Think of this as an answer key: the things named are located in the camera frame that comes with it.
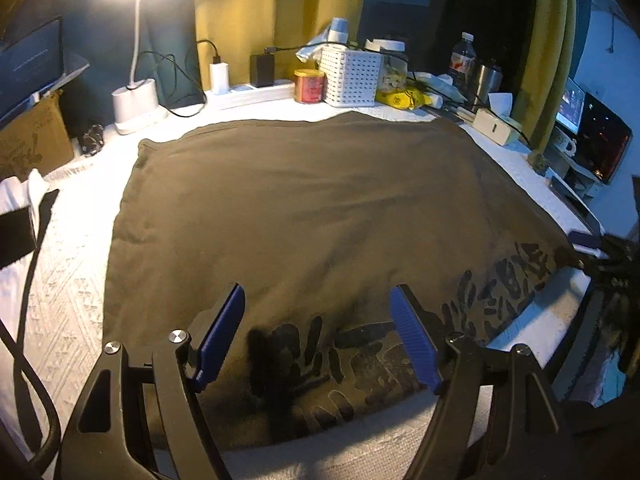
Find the dark brown t-shirt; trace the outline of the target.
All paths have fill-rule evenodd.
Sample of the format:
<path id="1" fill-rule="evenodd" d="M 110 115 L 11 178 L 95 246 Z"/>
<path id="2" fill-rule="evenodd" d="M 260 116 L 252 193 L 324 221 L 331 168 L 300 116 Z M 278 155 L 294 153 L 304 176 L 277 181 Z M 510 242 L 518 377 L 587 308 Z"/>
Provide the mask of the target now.
<path id="1" fill-rule="evenodd" d="M 103 335 L 155 344 L 241 285 L 242 321 L 200 402 L 220 448 L 272 445 L 418 390 L 390 318 L 393 287 L 488 344 L 549 284 L 565 243 L 449 120 L 226 122 L 139 144 Z"/>

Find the black tablet on table edge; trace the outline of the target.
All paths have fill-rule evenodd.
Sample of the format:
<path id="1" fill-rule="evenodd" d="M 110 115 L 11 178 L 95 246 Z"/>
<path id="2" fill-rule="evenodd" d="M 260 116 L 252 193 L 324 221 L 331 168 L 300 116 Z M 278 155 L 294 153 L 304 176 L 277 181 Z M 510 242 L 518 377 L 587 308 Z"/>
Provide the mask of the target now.
<path id="1" fill-rule="evenodd" d="M 549 182 L 552 193 L 579 219 L 585 228 L 593 235 L 603 233 L 600 221 L 584 202 L 558 177 L 552 177 Z"/>

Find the small stone figurine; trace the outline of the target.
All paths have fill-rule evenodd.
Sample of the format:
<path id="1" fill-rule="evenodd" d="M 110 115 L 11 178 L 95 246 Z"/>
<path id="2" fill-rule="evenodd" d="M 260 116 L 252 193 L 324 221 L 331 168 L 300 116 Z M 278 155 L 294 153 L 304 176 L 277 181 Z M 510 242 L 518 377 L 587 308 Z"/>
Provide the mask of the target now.
<path id="1" fill-rule="evenodd" d="M 527 155 L 527 162 L 538 176 L 544 177 L 549 168 L 548 160 L 544 157 L 540 151 L 531 151 Z"/>

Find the white mug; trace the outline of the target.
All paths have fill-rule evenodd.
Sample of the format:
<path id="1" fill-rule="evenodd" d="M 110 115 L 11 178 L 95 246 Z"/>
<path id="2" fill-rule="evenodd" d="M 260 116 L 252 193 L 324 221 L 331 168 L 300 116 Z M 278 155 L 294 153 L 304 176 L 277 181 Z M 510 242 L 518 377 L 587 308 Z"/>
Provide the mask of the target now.
<path id="1" fill-rule="evenodd" d="M 563 131 L 555 131 L 551 136 L 552 145 L 567 157 L 574 157 L 577 151 L 576 142 Z"/>

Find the computer monitor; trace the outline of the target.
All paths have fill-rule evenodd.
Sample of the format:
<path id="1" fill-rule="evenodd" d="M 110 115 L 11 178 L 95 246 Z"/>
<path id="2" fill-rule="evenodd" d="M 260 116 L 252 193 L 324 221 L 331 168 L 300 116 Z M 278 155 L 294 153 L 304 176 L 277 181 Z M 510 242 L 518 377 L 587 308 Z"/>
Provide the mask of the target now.
<path id="1" fill-rule="evenodd" d="M 586 92 L 568 78 L 555 121 L 571 133 L 578 133 L 582 111 L 584 110 Z"/>

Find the white box charger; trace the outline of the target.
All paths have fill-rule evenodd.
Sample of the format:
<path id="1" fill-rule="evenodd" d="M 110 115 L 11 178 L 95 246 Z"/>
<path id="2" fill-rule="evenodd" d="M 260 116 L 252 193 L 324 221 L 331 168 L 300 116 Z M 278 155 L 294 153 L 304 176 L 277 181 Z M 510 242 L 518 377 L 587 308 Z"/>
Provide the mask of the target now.
<path id="1" fill-rule="evenodd" d="M 480 108 L 472 127 L 495 144 L 506 146 L 520 137 L 518 130 L 504 117 L 496 115 L 490 108 Z"/>

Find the steel thermos cup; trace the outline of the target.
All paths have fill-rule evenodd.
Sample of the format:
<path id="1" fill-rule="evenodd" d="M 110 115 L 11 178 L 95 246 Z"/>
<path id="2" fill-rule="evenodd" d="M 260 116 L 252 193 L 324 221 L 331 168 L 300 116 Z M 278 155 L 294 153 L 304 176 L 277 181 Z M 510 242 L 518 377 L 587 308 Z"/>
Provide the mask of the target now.
<path id="1" fill-rule="evenodd" d="M 468 84 L 468 101 L 472 110 L 485 107 L 488 94 L 497 92 L 502 81 L 502 70 L 495 62 L 477 63 Z"/>

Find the plastic water bottle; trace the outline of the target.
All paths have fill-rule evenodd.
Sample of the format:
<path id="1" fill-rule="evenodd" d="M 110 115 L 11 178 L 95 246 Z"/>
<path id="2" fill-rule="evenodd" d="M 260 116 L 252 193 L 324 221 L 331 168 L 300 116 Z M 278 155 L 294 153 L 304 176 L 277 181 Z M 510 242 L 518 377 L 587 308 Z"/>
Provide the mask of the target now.
<path id="1" fill-rule="evenodd" d="M 460 41 L 454 46 L 450 55 L 449 76 L 452 84 L 461 92 L 468 85 L 476 59 L 473 47 L 474 36 L 469 32 L 462 32 Z"/>

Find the yellow snack bag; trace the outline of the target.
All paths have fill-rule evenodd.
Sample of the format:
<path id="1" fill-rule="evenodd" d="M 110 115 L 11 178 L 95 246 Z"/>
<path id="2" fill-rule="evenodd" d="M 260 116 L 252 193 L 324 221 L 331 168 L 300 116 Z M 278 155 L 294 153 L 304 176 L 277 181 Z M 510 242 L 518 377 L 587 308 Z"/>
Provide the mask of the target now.
<path id="1" fill-rule="evenodd" d="M 432 98 L 416 88 L 395 89 L 390 92 L 378 90 L 375 99 L 396 110 L 417 110 L 433 104 Z"/>

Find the yellow teal curtain right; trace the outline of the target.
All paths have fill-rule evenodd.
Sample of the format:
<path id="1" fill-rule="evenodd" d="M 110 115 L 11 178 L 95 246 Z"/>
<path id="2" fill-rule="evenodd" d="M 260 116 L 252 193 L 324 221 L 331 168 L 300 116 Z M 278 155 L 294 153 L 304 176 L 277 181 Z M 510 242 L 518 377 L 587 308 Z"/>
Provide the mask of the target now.
<path id="1" fill-rule="evenodd" d="M 533 150 L 547 146 L 567 81 L 587 39 L 591 0 L 535 0 L 512 117 Z"/>

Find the clear jar white lid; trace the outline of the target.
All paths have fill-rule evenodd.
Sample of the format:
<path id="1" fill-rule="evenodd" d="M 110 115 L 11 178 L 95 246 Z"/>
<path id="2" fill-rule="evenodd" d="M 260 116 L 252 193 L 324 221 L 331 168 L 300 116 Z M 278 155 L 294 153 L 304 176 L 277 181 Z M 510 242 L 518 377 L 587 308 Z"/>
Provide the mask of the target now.
<path id="1" fill-rule="evenodd" d="M 405 44 L 393 39 L 368 39 L 364 48 L 382 55 L 378 92 L 392 93 L 405 90 L 408 72 Z"/>

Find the white folded cloth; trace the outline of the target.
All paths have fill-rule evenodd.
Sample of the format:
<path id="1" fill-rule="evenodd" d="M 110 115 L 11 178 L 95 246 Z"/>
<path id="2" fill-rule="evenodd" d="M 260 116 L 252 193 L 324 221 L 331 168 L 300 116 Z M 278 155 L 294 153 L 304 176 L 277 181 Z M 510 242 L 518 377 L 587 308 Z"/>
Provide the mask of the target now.
<path id="1" fill-rule="evenodd" d="M 40 204 L 49 185 L 37 169 L 25 181 L 8 177 L 1 182 L 1 267 L 7 268 L 36 248 Z"/>

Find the white perforated plastic basket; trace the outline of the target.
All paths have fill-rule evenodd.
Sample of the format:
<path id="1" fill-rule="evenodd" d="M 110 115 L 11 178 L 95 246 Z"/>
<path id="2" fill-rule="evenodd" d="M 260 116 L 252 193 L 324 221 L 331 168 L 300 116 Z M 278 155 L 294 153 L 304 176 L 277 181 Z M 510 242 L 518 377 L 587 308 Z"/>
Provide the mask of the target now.
<path id="1" fill-rule="evenodd" d="M 319 65 L 326 75 L 324 102 L 334 107 L 373 106 L 381 64 L 378 52 L 324 48 Z"/>

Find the black key bundle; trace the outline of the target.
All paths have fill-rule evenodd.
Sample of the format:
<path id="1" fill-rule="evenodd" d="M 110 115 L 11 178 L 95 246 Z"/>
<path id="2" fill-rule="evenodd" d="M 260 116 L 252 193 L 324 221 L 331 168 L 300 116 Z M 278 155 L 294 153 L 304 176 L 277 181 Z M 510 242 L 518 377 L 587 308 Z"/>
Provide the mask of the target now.
<path id="1" fill-rule="evenodd" d="M 81 154 L 91 157 L 102 151 L 104 147 L 104 127 L 94 120 L 88 121 L 86 131 L 78 136 Z"/>

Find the red tin can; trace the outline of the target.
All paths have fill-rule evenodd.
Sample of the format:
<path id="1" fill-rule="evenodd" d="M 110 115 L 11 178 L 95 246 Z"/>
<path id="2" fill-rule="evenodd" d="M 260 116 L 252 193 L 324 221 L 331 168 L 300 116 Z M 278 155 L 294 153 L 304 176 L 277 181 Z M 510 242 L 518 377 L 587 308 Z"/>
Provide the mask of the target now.
<path id="1" fill-rule="evenodd" d="M 322 70 L 299 68 L 294 72 L 294 100 L 302 104 L 319 103 L 323 99 L 326 74 Z"/>

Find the brown cardboard box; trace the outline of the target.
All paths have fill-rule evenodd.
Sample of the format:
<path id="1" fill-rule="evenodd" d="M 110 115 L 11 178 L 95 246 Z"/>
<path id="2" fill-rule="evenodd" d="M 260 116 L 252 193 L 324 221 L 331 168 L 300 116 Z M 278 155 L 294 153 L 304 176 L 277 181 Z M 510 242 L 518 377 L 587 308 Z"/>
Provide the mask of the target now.
<path id="1" fill-rule="evenodd" d="M 62 90 L 46 96 L 1 130 L 0 178 L 25 181 L 32 170 L 44 177 L 74 158 L 60 110 Z"/>

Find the grey cap spray bottle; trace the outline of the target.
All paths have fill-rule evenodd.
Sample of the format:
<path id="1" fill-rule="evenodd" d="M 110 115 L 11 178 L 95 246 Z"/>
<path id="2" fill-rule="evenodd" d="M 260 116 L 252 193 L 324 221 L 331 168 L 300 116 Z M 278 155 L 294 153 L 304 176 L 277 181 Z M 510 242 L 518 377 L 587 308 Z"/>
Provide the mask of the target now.
<path id="1" fill-rule="evenodd" d="M 326 41 L 330 44 L 348 44 L 348 21 L 346 18 L 332 18 L 326 34 Z"/>

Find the black power adapter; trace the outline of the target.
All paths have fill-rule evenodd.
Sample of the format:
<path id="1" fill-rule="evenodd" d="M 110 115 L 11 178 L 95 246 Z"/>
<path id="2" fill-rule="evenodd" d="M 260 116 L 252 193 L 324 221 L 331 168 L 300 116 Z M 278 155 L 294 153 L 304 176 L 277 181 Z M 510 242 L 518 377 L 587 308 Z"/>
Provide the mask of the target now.
<path id="1" fill-rule="evenodd" d="M 255 88 L 274 84 L 274 56 L 272 53 L 250 55 L 250 84 Z"/>

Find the white power strip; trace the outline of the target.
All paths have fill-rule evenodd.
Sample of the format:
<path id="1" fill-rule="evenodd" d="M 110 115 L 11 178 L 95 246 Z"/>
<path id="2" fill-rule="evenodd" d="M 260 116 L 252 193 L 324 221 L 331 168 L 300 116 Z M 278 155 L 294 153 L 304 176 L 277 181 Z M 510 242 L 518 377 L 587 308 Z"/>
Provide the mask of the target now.
<path id="1" fill-rule="evenodd" d="M 228 110 L 233 107 L 247 106 L 277 100 L 292 99 L 295 84 L 292 80 L 278 79 L 272 86 L 253 87 L 251 84 L 238 84 L 224 93 L 205 92 L 208 110 Z"/>

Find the white charger plug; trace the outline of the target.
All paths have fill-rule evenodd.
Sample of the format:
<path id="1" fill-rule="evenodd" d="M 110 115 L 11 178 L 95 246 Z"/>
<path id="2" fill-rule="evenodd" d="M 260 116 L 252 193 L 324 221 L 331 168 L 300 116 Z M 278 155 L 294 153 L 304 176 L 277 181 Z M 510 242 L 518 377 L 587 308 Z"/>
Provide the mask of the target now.
<path id="1" fill-rule="evenodd" d="M 215 62 L 209 65 L 210 92 L 215 96 L 227 93 L 229 84 L 229 65 L 226 62 Z"/>

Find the yellow curtain panel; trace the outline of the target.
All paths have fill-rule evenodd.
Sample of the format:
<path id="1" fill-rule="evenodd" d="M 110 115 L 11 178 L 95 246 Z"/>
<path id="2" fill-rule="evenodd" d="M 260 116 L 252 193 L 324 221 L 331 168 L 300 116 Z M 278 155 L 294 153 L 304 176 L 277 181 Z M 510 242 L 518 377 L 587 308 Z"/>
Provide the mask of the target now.
<path id="1" fill-rule="evenodd" d="M 194 0 L 198 39 L 209 39 L 229 65 L 232 84 L 250 81 L 250 56 L 265 47 L 306 44 L 334 18 L 357 36 L 363 0 Z"/>

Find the teal curtain left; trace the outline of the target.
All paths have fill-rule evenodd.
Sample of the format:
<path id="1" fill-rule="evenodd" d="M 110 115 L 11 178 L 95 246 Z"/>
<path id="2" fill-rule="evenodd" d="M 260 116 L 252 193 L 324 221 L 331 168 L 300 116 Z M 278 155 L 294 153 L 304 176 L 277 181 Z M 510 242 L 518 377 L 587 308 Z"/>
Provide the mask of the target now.
<path id="1" fill-rule="evenodd" d="M 60 109 L 72 136 L 114 122 L 112 92 L 129 80 L 134 54 L 134 0 L 24 0 L 1 31 L 1 43 L 62 18 L 63 44 L 89 67 L 63 89 Z M 156 81 L 169 108 L 201 104 L 194 0 L 141 0 L 136 76 Z"/>

